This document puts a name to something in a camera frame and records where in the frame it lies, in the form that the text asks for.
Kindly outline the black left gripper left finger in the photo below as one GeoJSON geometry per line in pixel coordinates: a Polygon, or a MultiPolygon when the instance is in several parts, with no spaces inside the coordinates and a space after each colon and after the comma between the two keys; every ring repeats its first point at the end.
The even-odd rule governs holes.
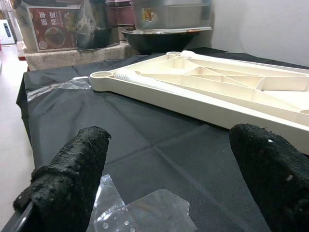
{"type": "Polygon", "coordinates": [[[97,126],[81,129],[49,164],[33,170],[13,203],[19,213],[32,205],[21,232],[86,232],[110,138],[97,126]]]}

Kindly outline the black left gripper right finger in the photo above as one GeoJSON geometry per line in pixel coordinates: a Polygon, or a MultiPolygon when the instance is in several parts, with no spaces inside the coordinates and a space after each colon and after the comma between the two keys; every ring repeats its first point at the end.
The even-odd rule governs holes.
{"type": "Polygon", "coordinates": [[[229,132],[232,152],[271,232],[309,232],[309,157],[252,124],[229,132]]]}

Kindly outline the clear tape cross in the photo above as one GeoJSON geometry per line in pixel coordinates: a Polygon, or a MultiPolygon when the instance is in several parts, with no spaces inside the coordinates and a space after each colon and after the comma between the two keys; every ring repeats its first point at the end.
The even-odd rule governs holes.
{"type": "Polygon", "coordinates": [[[188,201],[158,189],[129,204],[111,177],[101,177],[86,232],[195,232],[188,201]]]}

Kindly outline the black tablecloth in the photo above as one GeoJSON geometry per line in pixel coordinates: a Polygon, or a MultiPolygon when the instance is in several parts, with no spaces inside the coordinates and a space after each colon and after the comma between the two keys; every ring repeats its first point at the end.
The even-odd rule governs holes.
{"type": "Polygon", "coordinates": [[[79,130],[97,126],[111,136],[102,176],[111,177],[125,204],[167,189],[189,202],[196,232],[271,232],[232,152],[232,128],[92,87],[56,89],[27,101],[27,93],[41,87],[147,59],[25,73],[17,102],[27,107],[22,116],[36,169],[79,130]]]}

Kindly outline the clear tape strip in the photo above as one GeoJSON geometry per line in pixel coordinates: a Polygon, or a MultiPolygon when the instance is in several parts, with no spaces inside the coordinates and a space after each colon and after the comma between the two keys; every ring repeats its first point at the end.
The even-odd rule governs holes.
{"type": "Polygon", "coordinates": [[[56,84],[50,84],[50,85],[47,85],[39,89],[28,92],[27,101],[30,102],[34,100],[35,98],[43,94],[49,93],[56,89],[85,90],[85,89],[91,89],[91,84],[90,84],[88,76],[74,77],[69,81],[56,83],[56,84]]]}

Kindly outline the white plastic table top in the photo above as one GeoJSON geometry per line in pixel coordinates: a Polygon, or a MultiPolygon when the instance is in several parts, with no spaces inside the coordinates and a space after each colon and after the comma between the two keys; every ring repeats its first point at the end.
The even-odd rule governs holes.
{"type": "Polygon", "coordinates": [[[255,124],[284,137],[300,152],[309,155],[309,74],[182,58],[180,52],[168,52],[90,74],[93,90],[127,96],[127,83],[114,78],[119,69],[148,77],[177,74],[211,81],[195,88],[227,100],[231,105],[222,107],[186,100],[181,105],[159,107],[226,129],[239,123],[255,124]]]}

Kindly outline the white plastic table leg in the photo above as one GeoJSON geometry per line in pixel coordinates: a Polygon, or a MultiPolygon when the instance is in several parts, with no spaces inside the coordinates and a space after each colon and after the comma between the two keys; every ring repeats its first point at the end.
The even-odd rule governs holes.
{"type": "Polygon", "coordinates": [[[216,58],[216,57],[196,54],[196,53],[194,53],[192,51],[188,51],[188,50],[183,50],[180,53],[180,56],[182,58],[191,58],[191,59],[204,60],[204,61],[213,61],[213,62],[218,62],[218,63],[222,63],[222,64],[232,64],[232,65],[240,65],[240,66],[245,66],[245,67],[251,67],[251,68],[255,67],[255,68],[270,69],[270,70],[279,70],[280,69],[280,70],[286,70],[287,72],[309,74],[309,70],[307,70],[307,69],[292,68],[292,67],[263,64],[263,63],[254,63],[254,62],[249,62],[249,61],[240,61],[240,60],[233,60],[233,59],[226,59],[226,58],[216,58]]]}
{"type": "Polygon", "coordinates": [[[114,78],[127,83],[128,97],[157,106],[181,105],[186,100],[222,107],[232,104],[212,93],[208,94],[195,88],[195,86],[204,87],[212,83],[202,78],[177,74],[155,74],[148,77],[127,69],[119,69],[114,78]]]}

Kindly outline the orange-lidded storage box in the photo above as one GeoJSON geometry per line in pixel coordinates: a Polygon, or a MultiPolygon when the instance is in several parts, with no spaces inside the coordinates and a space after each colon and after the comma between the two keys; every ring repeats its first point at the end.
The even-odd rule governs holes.
{"type": "Polygon", "coordinates": [[[12,0],[29,53],[76,48],[76,23],[83,0],[12,0]]]}

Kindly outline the black wok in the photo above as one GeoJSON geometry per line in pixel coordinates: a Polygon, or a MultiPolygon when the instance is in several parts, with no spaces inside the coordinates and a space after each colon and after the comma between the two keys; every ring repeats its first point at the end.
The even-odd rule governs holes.
{"type": "Polygon", "coordinates": [[[122,34],[128,44],[143,55],[152,53],[181,52],[200,34],[199,31],[186,32],[145,32],[126,28],[122,34]]]}

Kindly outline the dark maroon plastic bin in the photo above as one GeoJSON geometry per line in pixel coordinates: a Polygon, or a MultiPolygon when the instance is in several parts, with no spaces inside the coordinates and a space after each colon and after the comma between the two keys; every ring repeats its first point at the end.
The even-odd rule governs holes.
{"type": "Polygon", "coordinates": [[[105,0],[106,12],[111,26],[135,24],[131,0],[105,0]]]}

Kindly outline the clear plastic storage container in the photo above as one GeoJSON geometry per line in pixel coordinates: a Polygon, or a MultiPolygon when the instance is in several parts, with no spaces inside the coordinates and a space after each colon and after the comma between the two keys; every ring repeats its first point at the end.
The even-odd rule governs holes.
{"type": "Polygon", "coordinates": [[[210,25],[212,0],[131,0],[136,29],[190,29],[210,25]]]}

